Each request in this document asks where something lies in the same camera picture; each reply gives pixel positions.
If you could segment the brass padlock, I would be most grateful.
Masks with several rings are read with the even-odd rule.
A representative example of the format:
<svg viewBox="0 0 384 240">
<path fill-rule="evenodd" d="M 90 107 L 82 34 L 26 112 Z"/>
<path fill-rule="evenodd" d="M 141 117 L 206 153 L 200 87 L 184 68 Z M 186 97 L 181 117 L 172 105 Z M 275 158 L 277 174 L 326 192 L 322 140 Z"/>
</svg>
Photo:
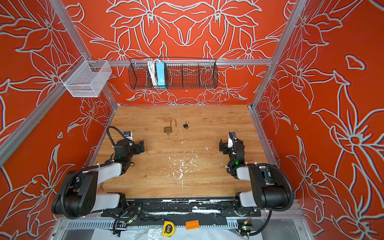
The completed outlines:
<svg viewBox="0 0 384 240">
<path fill-rule="evenodd" d="M 175 124 L 175 127 L 177 126 L 177 120 L 176 119 L 171 119 L 170 120 L 170 125 L 167 127 L 164 127 L 164 133 L 167 135 L 170 135 L 173 132 L 173 123 Z"/>
</svg>

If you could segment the small black padlock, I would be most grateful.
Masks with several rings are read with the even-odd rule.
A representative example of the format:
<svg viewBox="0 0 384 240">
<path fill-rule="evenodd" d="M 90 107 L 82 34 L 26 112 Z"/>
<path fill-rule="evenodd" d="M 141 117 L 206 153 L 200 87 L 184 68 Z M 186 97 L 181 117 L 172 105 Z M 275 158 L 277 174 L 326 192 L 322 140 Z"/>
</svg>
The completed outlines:
<svg viewBox="0 0 384 240">
<path fill-rule="evenodd" d="M 186 121 L 185 124 L 183 125 L 184 129 L 188 130 L 189 129 L 189 121 Z"/>
</svg>

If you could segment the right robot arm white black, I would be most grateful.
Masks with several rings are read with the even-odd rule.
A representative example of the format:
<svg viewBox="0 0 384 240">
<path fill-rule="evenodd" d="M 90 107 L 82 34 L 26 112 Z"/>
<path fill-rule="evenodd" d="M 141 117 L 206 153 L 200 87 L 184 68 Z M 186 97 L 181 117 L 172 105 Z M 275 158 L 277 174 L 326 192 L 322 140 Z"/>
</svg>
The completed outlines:
<svg viewBox="0 0 384 240">
<path fill-rule="evenodd" d="M 292 207 L 294 192 L 286 175 L 276 165 L 247 163 L 244 142 L 237 138 L 235 132 L 228 133 L 226 143 L 220 141 L 219 151 L 229 156 L 227 173 L 251 184 L 250 191 L 235 196 L 241 208 L 284 212 Z"/>
</svg>

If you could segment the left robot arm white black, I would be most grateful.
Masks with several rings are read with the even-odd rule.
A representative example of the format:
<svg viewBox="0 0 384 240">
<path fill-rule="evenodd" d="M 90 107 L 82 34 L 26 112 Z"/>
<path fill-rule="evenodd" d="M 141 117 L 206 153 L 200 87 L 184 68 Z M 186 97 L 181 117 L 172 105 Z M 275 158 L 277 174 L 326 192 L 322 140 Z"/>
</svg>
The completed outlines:
<svg viewBox="0 0 384 240">
<path fill-rule="evenodd" d="M 51 206 L 54 215 L 74 220 L 100 212 L 116 221 L 128 221 L 137 215 L 137 208 L 127 203 L 124 193 L 99 193 L 98 188 L 134 166 L 132 159 L 145 152 L 145 143 L 135 143 L 131 132 L 123 133 L 114 126 L 107 127 L 106 134 L 114 153 L 103 164 L 66 174 Z"/>
</svg>

